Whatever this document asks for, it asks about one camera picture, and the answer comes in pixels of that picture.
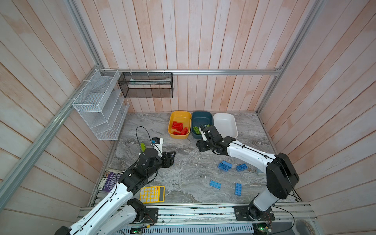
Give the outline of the green lego brick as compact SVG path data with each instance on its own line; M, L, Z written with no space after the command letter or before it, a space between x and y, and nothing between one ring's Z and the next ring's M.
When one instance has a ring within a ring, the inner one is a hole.
M200 135L200 128L199 127L194 126L193 130L194 130L194 132L195 132L196 135Z

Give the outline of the green lego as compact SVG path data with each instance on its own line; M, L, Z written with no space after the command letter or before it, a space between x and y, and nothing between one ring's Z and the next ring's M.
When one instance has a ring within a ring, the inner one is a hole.
M146 150L146 145L144 143L140 143L141 152L144 152Z

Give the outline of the blue lego brick small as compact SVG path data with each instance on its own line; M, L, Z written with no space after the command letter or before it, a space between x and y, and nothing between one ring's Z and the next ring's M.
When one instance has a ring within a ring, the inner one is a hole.
M248 169L248 167L247 167L246 164L240 164L240 165L237 165L237 166L236 166L236 170L239 171L239 172L241 172L241 171L245 171L245 170L247 170L247 169Z

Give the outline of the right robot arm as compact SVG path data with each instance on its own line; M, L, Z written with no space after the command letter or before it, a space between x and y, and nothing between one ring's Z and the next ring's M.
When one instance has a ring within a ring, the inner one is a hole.
M202 140L196 144L200 152L211 150L216 155L240 159L266 174L266 189L249 204L249 214L259 220L280 199L286 199L299 182L299 176L286 154L274 155L244 145L233 137L222 137L215 126L199 129Z

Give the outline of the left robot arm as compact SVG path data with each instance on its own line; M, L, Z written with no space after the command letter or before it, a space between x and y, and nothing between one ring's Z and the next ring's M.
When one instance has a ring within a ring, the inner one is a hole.
M176 152L161 152L158 148L147 148L138 160L120 174L117 184L90 212L70 227L62 226L56 235L111 235L124 225L142 222L145 205L135 194L149 178L157 175L161 168L173 166Z

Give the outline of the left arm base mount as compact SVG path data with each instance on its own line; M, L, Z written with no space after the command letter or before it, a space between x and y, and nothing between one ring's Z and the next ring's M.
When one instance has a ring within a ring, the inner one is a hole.
M158 214L158 208L146 208L142 210L140 213L137 213L133 223L156 224L158 222Z

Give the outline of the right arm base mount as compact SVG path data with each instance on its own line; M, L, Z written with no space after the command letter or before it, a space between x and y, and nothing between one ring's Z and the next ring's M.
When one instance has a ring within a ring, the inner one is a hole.
M237 221L274 221L275 215L272 208L266 211L260 211L256 207L250 206L234 206L234 213Z

